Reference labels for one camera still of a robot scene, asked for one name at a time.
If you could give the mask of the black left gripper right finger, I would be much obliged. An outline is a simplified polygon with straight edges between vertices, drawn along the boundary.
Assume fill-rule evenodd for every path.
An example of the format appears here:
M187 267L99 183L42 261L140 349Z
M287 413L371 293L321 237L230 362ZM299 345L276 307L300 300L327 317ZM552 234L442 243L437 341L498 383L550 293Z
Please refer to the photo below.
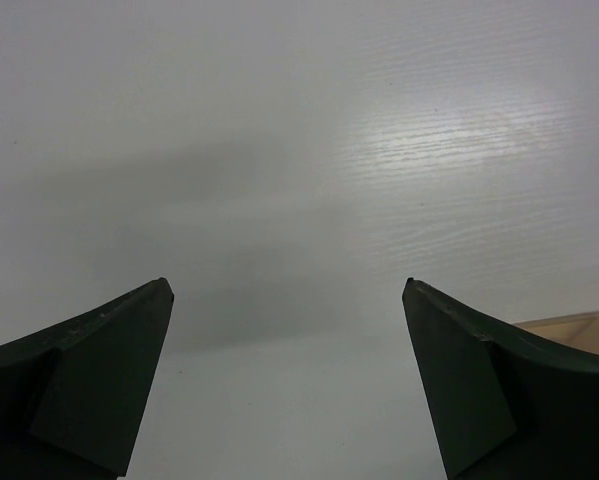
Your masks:
M599 479L599 355L421 280L402 302L449 479Z

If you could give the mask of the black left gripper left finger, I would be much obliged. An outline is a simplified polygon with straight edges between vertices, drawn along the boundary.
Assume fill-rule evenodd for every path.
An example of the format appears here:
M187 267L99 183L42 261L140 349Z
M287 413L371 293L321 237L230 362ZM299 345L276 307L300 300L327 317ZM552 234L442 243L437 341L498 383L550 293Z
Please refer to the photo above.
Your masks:
M158 278L0 345L0 479L126 476L173 304Z

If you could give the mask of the clear amber plastic bin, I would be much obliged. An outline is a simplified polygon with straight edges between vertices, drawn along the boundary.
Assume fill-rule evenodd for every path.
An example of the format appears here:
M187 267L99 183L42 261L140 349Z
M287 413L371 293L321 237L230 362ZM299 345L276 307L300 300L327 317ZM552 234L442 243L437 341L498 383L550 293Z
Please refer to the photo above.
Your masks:
M599 311L519 322L516 326L553 342L599 355Z

